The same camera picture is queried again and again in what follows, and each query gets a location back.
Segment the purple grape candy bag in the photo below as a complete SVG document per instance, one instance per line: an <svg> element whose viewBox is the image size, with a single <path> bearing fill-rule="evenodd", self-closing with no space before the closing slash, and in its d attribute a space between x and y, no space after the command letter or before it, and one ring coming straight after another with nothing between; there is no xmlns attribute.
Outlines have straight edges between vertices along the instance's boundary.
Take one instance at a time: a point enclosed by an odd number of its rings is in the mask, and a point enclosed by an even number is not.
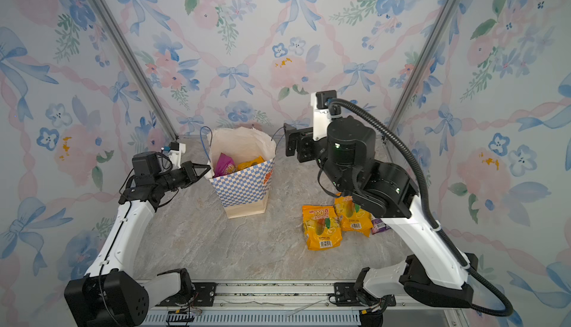
<svg viewBox="0 0 571 327"><path fill-rule="evenodd" d="M222 177L236 172L236 164L232 157L221 153L214 169L214 177Z"/></svg>

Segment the yellow mango candy bag top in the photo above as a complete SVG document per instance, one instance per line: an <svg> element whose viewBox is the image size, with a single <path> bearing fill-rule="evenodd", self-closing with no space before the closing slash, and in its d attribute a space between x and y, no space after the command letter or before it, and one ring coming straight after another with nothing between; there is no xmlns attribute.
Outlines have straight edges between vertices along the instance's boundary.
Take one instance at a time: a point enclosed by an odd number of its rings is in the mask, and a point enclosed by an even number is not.
<svg viewBox="0 0 571 327"><path fill-rule="evenodd" d="M259 157L255 158L254 160L250 160L250 161L247 161L244 163L237 164L236 165L236 171L237 172L242 171L244 169L248 169L252 166L256 166L256 165L259 165L259 164L264 163L264 162L265 162L264 158L262 156L259 156Z"/></svg>

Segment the yellow mango candy bag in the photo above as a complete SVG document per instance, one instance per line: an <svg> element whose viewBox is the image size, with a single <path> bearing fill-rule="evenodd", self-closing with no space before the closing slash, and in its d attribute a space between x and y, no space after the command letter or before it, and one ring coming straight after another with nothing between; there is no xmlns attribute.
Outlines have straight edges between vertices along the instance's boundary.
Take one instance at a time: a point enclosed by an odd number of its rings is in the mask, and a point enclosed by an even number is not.
<svg viewBox="0 0 571 327"><path fill-rule="evenodd" d="M265 162L264 158L262 156L259 156L259 157L255 158L254 160L250 160L250 161L247 161L244 163L237 164L236 165L236 171L237 172L242 171L244 169L248 169L252 166L256 166L256 165L259 165L259 164L264 163L264 162Z"/></svg>
<svg viewBox="0 0 571 327"><path fill-rule="evenodd" d="M341 230L344 232L357 232L369 237L373 229L372 216L369 212L356 204L350 196L338 196L334 200L335 213Z"/></svg>
<svg viewBox="0 0 571 327"><path fill-rule="evenodd" d="M333 206L303 206L302 214L309 251L324 251L341 245L341 226Z"/></svg>

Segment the blue checkered paper bag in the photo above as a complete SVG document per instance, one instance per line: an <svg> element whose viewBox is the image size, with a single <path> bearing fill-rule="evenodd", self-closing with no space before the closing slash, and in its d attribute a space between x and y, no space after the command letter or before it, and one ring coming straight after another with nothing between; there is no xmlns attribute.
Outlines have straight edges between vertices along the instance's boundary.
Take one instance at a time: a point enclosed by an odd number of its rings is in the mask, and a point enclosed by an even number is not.
<svg viewBox="0 0 571 327"><path fill-rule="evenodd" d="M228 218L260 215L266 211L272 187L277 142L254 128L216 129L208 135L205 148L212 172L206 174ZM233 174L215 178L214 169L221 153L232 157L235 164L262 156L265 160Z"/></svg>

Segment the yellow mango candy bag front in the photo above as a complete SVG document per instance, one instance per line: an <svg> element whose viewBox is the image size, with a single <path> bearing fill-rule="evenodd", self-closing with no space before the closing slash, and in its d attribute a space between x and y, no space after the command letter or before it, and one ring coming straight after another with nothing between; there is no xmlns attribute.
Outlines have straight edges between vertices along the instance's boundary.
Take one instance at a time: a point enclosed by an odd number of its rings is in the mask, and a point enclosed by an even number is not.
<svg viewBox="0 0 571 327"><path fill-rule="evenodd" d="M324 251L341 245L341 226L333 206L303 206L302 214L309 251Z"/></svg>

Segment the purple small snack packet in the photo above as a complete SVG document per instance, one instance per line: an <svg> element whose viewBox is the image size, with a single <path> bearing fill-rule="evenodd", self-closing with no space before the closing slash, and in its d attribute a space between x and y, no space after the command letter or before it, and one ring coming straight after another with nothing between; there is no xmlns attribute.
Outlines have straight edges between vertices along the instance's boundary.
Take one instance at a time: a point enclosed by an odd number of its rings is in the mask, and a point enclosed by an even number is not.
<svg viewBox="0 0 571 327"><path fill-rule="evenodd" d="M386 232L390 229L380 218L374 218L372 220L372 225L371 233L373 235Z"/></svg>

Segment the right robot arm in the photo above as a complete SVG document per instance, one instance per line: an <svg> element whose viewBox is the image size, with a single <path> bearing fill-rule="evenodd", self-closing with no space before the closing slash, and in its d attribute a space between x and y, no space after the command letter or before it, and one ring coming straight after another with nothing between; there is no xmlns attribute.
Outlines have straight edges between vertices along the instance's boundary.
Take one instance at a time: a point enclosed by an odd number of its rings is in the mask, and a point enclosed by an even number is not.
<svg viewBox="0 0 571 327"><path fill-rule="evenodd" d="M324 132L284 126L287 156L315 160L338 193L381 219L411 249L390 267L361 270L354 284L359 302L376 304L390 295L407 294L436 308L468 309L474 294L468 273L458 263L437 229L422 213L419 189L407 171L376 160L376 133L353 117L328 124Z"/></svg>

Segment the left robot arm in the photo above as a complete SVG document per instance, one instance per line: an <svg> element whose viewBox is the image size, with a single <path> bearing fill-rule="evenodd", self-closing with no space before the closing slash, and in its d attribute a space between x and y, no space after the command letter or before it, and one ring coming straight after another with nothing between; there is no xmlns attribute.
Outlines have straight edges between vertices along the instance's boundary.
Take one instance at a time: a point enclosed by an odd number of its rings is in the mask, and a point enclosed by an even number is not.
<svg viewBox="0 0 571 327"><path fill-rule="evenodd" d="M184 304L197 292L184 268L160 273L139 283L132 273L145 230L164 206L162 198L195 184L209 172L208 165L184 162L162 171L158 164L135 164L120 191L118 217L102 251L80 279L65 287L64 297L78 326L139 326L149 310L176 298Z"/></svg>

